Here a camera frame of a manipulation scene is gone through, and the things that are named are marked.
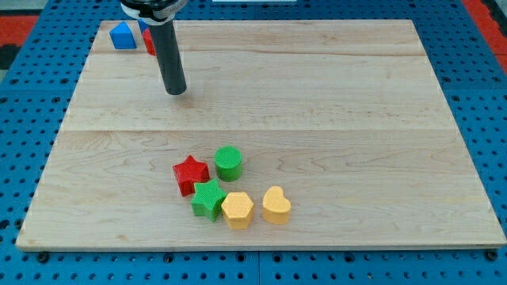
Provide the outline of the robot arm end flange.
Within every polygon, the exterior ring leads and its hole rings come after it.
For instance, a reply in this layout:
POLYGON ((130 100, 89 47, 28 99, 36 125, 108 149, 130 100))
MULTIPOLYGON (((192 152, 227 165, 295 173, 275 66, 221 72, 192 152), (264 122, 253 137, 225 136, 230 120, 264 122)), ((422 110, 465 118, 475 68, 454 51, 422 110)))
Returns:
POLYGON ((148 25, 164 25, 172 21, 189 0, 120 0, 122 10, 131 18, 148 25))

